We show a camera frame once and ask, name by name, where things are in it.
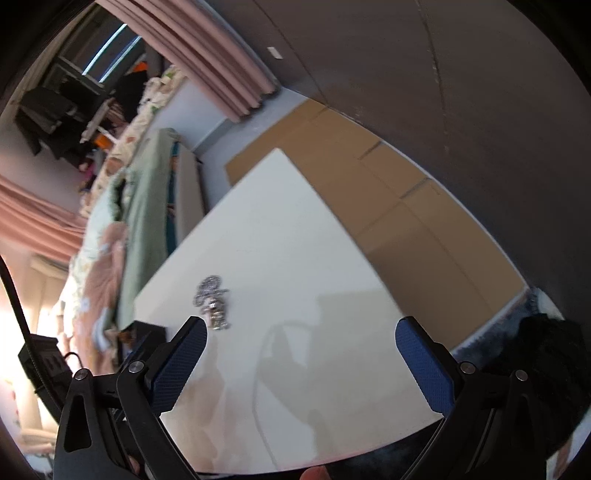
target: screw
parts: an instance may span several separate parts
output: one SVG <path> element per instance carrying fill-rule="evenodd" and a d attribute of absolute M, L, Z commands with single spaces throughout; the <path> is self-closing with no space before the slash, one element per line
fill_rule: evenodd
<path fill-rule="evenodd" d="M 523 370 L 518 370 L 517 372 L 515 372 L 515 376 L 518 380 L 521 380 L 522 382 L 527 380 L 527 373 Z"/>
<path fill-rule="evenodd" d="M 129 366 L 129 371 L 133 374 L 137 374 L 144 369 L 144 363 L 137 360 L 136 362 L 131 362 Z"/>
<path fill-rule="evenodd" d="M 84 380 L 88 376 L 88 369 L 87 368 L 80 368 L 75 374 L 74 378 L 76 380 Z"/>
<path fill-rule="evenodd" d="M 462 370 L 462 372 L 464 372 L 466 375 L 472 375 L 476 371 L 476 367 L 470 362 L 462 362 L 460 364 L 460 370 Z"/>

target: white table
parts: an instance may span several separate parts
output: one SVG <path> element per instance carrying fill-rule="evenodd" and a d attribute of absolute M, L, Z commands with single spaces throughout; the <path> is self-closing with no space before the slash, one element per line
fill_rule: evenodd
<path fill-rule="evenodd" d="M 347 458 L 440 418 L 394 341 L 402 316 L 375 271 L 280 150 L 198 224 L 136 300 L 172 337 L 208 275 L 228 330 L 162 415 L 200 472 L 261 473 Z"/>

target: pink curtain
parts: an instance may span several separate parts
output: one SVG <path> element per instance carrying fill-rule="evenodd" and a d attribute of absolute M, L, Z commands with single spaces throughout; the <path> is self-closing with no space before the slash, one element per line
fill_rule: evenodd
<path fill-rule="evenodd" d="M 238 122 L 275 84 L 194 0 L 97 0 Z"/>
<path fill-rule="evenodd" d="M 68 263 L 82 244 L 86 220 L 0 176 L 0 235 Z"/>

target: black cable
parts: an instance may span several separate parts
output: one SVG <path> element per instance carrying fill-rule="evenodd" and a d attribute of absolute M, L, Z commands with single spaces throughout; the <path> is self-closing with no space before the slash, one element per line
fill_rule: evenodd
<path fill-rule="evenodd" d="M 6 294 L 8 295 L 8 300 L 10 300 L 12 310 L 14 311 L 14 316 L 17 318 L 18 326 L 21 328 L 22 337 L 25 340 L 25 346 L 27 347 L 27 352 L 29 353 L 29 357 L 31 358 L 33 367 L 37 371 L 37 375 L 39 376 L 41 383 L 47 390 L 47 393 L 49 394 L 50 398 L 56 404 L 57 408 L 59 408 L 59 410 L 62 411 L 64 409 L 64 404 L 61 402 L 59 395 L 56 393 L 56 390 L 53 387 L 51 378 L 49 377 L 49 374 L 45 369 L 45 365 L 43 365 L 43 361 L 41 360 L 39 353 L 37 352 L 37 350 L 35 350 L 35 343 L 33 342 L 33 338 L 31 337 L 31 331 L 29 330 L 29 325 L 27 324 L 25 314 L 22 311 L 21 302 L 18 299 L 17 289 L 14 286 L 14 282 L 12 281 L 10 271 L 8 270 L 8 267 L 1 255 L 0 277 L 2 278 L 4 289 L 6 290 Z"/>
<path fill-rule="evenodd" d="M 68 357 L 70 355 L 74 355 L 77 359 L 78 359 L 78 363 L 80 364 L 80 368 L 84 368 L 84 365 L 82 365 L 82 360 L 80 359 L 80 355 L 78 355 L 76 352 L 68 352 L 64 355 L 64 360 L 68 360 Z"/>

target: blue gripper pad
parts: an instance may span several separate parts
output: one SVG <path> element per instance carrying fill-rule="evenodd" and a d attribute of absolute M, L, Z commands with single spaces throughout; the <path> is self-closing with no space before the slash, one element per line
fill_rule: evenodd
<path fill-rule="evenodd" d="M 207 326 L 202 319 L 197 319 L 154 378 L 150 402 L 154 413 L 173 409 L 206 344 Z"/>
<path fill-rule="evenodd" d="M 444 417 L 453 409 L 453 382 L 407 319 L 396 325 L 396 346 L 433 411 Z"/>

